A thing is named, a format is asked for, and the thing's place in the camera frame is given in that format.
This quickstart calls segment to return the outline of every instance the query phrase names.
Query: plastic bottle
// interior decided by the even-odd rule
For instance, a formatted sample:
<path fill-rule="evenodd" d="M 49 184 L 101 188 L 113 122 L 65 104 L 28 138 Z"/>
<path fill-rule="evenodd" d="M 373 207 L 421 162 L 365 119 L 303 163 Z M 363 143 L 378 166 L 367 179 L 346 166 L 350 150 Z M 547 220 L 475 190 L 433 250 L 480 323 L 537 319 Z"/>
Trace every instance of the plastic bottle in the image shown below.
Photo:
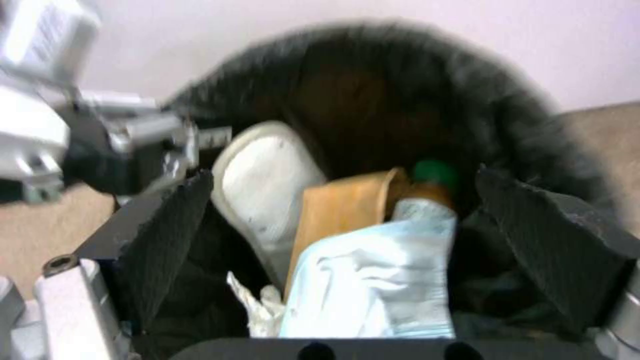
<path fill-rule="evenodd" d="M 440 161 L 424 160 L 413 169 L 413 184 L 396 203 L 391 221 L 456 218 L 453 193 L 457 174 Z"/>

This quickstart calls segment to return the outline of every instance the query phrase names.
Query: trash can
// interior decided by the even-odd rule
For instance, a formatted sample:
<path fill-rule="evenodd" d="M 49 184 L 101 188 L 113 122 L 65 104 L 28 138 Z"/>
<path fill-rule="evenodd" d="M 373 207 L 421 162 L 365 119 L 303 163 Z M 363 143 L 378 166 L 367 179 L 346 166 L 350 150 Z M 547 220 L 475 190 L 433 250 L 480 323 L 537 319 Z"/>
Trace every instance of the trash can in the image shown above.
<path fill-rule="evenodd" d="M 200 129 L 280 120 L 328 178 L 442 160 L 460 175 L 460 224 L 449 266 L 449 307 L 462 338 L 579 340 L 513 256 L 474 185 L 480 167 L 574 195 L 617 217 L 607 181 L 529 90 L 498 60 L 435 29 L 357 24 L 305 29 L 231 57 L 165 108 Z M 210 169 L 219 151 L 201 154 Z M 264 271 L 244 240 L 200 197 L 202 221 L 174 229 L 190 249 L 137 349 L 164 359 L 213 338 L 246 336 L 246 314 L 226 287 L 233 270 L 257 295 Z M 165 215 L 169 223 L 174 215 Z"/>

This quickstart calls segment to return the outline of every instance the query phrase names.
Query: black trash bag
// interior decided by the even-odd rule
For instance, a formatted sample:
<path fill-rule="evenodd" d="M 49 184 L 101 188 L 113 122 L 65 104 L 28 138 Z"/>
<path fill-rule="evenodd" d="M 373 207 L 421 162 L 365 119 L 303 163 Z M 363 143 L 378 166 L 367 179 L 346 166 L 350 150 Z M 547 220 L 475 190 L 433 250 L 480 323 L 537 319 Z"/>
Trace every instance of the black trash bag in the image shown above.
<path fill-rule="evenodd" d="M 234 134 L 258 122 L 282 120 L 320 154 L 316 160 L 330 179 L 395 166 L 412 168 L 428 158 L 451 164 L 461 179 L 455 198 L 461 222 L 449 265 L 457 335 L 579 336 L 513 257 L 495 221 L 481 207 L 474 175 L 485 164 L 525 183 L 580 197 L 611 218 L 617 218 L 616 206 L 598 164 L 573 143 L 559 119 L 496 63 L 430 29 L 323 28 L 245 51 L 165 108 L 202 129 L 232 126 Z M 201 166 L 210 167 L 217 155 L 203 154 Z M 229 225 L 212 207 L 201 226 L 213 226 L 205 232 L 218 234 L 207 237 L 213 242 L 208 247 L 221 249 L 207 261 L 218 263 L 200 266 L 196 270 L 204 268 L 207 274 L 196 274 L 187 262 L 186 275 L 178 276 L 172 289 L 194 278 L 206 279 L 203 284 L 209 289 L 225 286 L 230 260 L 219 244 L 242 239 L 232 229 L 223 229 Z M 243 251 L 255 261 L 249 247 Z M 236 249 L 233 256 L 244 255 Z M 264 273 L 256 279 L 264 279 Z M 248 287 L 257 295 L 263 285 L 264 281 L 253 281 Z M 185 299 L 197 299 L 201 287 L 180 289 L 184 301 L 173 306 L 189 306 Z M 204 308 L 227 316 L 224 309 L 212 309 L 213 300 L 195 307 L 188 314 L 192 320 Z M 200 324 L 206 331 L 178 332 L 174 335 L 181 341 L 168 345 L 163 339 L 172 333 L 166 319 L 178 321 L 180 311 L 172 310 L 170 302 L 162 309 L 142 339 L 150 348 L 162 348 L 157 358 L 188 343 L 246 334 L 216 328 L 216 322 L 244 326 L 246 317 L 199 318 L 209 321 Z"/>

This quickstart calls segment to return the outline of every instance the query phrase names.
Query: label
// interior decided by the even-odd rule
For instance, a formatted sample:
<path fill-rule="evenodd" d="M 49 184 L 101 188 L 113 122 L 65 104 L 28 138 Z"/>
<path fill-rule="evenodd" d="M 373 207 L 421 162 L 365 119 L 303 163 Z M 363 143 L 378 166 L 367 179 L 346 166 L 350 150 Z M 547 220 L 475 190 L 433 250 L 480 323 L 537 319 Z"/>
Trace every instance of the label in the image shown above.
<path fill-rule="evenodd" d="M 48 64 L 56 53 L 60 51 L 65 41 L 65 30 L 68 26 L 66 14 L 59 11 L 53 4 L 46 6 L 36 25 L 35 33 L 26 53 L 29 61 Z"/>
<path fill-rule="evenodd" d="M 456 214 L 448 207 L 433 200 L 421 198 L 403 199 L 397 202 L 393 221 L 400 220 L 443 220 L 456 219 Z"/>

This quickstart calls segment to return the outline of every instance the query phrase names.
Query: screw hole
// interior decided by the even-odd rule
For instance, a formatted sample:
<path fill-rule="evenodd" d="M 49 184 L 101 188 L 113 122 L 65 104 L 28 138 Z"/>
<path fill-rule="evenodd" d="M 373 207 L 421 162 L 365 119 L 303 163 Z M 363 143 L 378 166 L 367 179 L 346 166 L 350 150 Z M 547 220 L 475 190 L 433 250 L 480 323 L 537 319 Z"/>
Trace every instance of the screw hole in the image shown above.
<path fill-rule="evenodd" d="M 484 360 L 482 355 L 471 345 L 456 342 L 444 350 L 444 360 Z"/>
<path fill-rule="evenodd" d="M 65 266 L 71 262 L 71 258 L 59 258 L 51 261 L 49 266 L 52 268 L 59 268 L 61 266 Z"/>
<path fill-rule="evenodd" d="M 328 345 L 311 343 L 298 352 L 298 360 L 335 360 L 335 354 Z"/>

